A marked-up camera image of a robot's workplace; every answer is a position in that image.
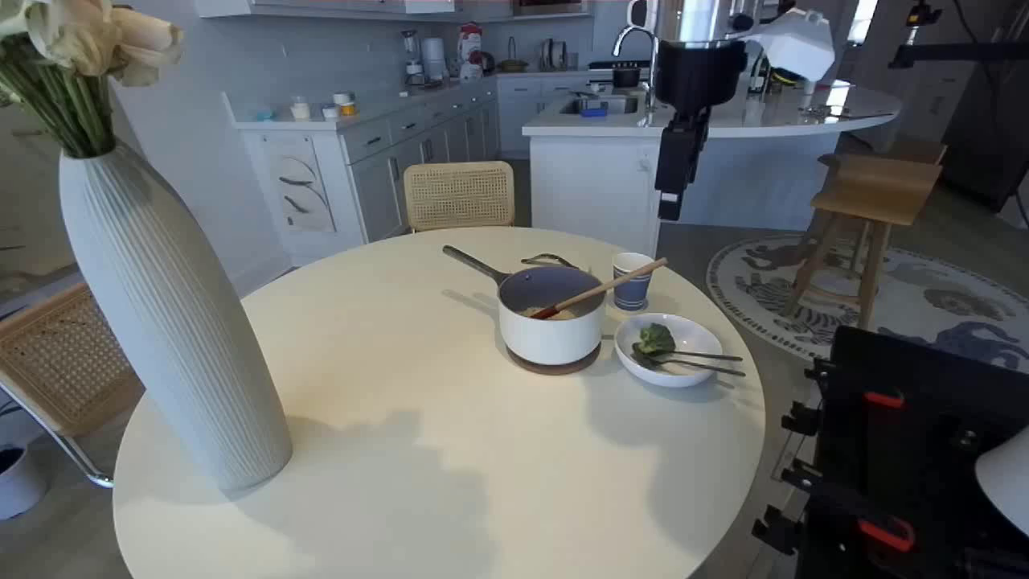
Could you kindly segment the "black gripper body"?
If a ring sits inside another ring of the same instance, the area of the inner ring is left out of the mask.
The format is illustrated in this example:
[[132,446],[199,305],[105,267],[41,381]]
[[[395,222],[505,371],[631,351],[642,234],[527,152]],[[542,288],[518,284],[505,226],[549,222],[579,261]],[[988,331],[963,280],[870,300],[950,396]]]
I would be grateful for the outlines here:
[[708,108],[683,108],[661,139],[657,192],[661,214],[671,222],[683,211],[690,183],[694,180],[702,147],[708,142]]

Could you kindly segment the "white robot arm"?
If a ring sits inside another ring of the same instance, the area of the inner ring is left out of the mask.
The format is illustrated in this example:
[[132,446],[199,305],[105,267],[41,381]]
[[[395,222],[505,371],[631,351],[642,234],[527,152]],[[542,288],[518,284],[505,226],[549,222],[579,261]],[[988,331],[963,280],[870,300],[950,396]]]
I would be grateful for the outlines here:
[[671,108],[657,158],[661,214],[676,220],[708,142],[710,108],[728,103],[745,45],[728,31],[728,0],[657,0],[657,100]]

